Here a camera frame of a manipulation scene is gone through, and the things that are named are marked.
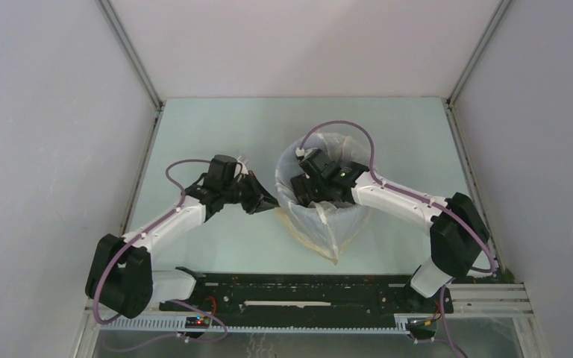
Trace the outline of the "translucent yellowish trash bag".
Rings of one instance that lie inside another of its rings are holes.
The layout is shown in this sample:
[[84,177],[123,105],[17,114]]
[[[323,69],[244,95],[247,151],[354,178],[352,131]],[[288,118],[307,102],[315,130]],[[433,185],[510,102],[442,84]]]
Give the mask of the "translucent yellowish trash bag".
[[[275,188],[280,207],[278,217],[290,236],[304,247],[333,263],[340,254],[365,230],[373,210],[349,203],[313,203],[303,207],[296,201],[290,179],[303,173],[299,167],[295,150],[301,140],[292,143],[279,157],[275,169]],[[332,160],[344,164],[354,161],[365,164],[369,150],[353,139],[338,133],[316,133],[305,143],[306,149],[319,148]]]

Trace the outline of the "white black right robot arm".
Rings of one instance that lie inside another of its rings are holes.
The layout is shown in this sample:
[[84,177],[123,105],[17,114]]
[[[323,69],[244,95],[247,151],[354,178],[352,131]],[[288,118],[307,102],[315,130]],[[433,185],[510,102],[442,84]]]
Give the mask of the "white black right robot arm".
[[430,238],[430,257],[420,265],[404,291],[404,302],[415,312],[426,310],[442,286],[471,271],[480,271],[476,259],[485,254],[486,273],[496,269],[488,247],[490,233],[469,196],[457,192],[450,198],[417,192],[375,178],[367,166],[332,160],[322,149],[297,148],[295,158],[302,173],[291,179],[296,201],[360,205],[391,214],[423,230]]

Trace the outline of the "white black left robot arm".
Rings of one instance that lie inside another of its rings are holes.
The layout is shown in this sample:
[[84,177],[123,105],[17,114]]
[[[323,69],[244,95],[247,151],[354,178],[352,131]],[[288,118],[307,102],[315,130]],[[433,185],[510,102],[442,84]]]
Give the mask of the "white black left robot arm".
[[149,304],[178,300],[198,310],[206,291],[198,277],[181,269],[155,271],[152,264],[185,233],[205,224],[226,205],[240,205],[249,215],[273,210],[278,200],[259,182],[241,159],[217,154],[208,169],[184,187],[166,168],[165,176],[180,192],[179,199],[146,225],[122,236],[107,234],[97,243],[85,293],[92,299],[93,316],[106,325],[120,317],[135,318]]

